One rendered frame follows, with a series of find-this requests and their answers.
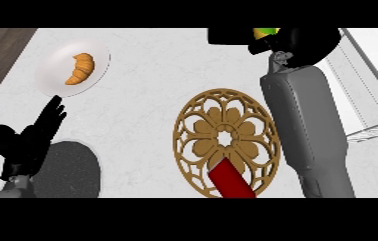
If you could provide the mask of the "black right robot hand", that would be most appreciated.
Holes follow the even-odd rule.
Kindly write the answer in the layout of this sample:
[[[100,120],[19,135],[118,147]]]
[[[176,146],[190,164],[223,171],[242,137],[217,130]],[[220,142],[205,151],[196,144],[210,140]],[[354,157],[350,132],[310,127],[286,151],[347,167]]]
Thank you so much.
[[[266,51],[291,53],[288,67],[314,65],[332,52],[341,34],[337,28],[277,28],[275,35],[254,38],[255,28],[210,28],[207,40],[211,45],[245,45],[252,55]]]

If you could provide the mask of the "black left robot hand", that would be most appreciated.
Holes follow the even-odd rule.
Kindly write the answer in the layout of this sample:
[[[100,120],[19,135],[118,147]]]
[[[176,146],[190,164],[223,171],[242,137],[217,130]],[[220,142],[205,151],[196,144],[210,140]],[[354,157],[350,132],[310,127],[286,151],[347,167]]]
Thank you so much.
[[[62,98],[50,99],[32,125],[21,133],[0,124],[0,156],[4,158],[0,179],[9,181],[15,176],[32,177],[41,168],[52,139],[66,117]]]

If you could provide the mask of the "yellow green lemon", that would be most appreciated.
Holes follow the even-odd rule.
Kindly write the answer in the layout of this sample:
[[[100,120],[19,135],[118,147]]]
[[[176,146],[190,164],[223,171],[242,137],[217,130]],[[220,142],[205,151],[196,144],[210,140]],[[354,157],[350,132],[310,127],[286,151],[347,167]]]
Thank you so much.
[[[254,38],[261,39],[267,35],[275,35],[279,32],[277,28],[255,28],[254,29]]]

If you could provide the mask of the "brown ornate round placemat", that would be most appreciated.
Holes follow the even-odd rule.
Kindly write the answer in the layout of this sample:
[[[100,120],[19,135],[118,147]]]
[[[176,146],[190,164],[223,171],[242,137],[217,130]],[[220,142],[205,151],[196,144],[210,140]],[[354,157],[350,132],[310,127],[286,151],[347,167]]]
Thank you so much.
[[[255,194],[276,175],[280,141],[273,119],[242,92],[218,88],[198,94],[183,106],[173,129],[173,151],[180,173],[208,198],[220,192],[207,173],[223,157],[230,160]]]

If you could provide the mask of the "dark grey round mat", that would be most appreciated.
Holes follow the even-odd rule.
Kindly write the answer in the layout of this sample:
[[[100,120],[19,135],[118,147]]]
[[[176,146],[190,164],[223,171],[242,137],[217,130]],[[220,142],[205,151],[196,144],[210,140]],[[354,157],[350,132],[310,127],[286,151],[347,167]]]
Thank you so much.
[[[52,144],[32,183],[38,198],[97,198],[100,165],[90,148],[75,141]]]

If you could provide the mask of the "white round plate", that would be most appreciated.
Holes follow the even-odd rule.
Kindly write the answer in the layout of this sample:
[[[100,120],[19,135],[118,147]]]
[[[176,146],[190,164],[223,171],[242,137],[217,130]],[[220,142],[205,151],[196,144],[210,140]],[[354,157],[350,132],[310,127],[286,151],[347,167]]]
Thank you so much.
[[[75,59],[80,53],[88,53],[94,60],[94,71],[87,80],[77,85],[66,85]],[[109,50],[103,43],[93,39],[78,39],[59,45],[41,59],[35,70],[35,85],[40,91],[49,95],[69,97],[83,93],[103,77],[111,61]]]

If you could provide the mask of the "golden brown croissant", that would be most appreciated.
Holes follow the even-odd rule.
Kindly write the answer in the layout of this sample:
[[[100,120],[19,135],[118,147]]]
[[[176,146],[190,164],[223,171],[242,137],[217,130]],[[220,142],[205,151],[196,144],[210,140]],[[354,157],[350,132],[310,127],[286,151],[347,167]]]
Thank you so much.
[[[88,53],[77,54],[74,59],[74,70],[68,80],[65,81],[66,85],[77,85],[83,83],[94,71],[94,60]]]

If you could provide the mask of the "dark red box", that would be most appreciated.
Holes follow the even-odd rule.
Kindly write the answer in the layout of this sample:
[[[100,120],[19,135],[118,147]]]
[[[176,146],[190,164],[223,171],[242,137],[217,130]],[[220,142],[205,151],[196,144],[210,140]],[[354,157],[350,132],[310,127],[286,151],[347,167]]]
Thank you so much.
[[[255,193],[227,158],[208,171],[210,180],[223,198],[254,198]]]

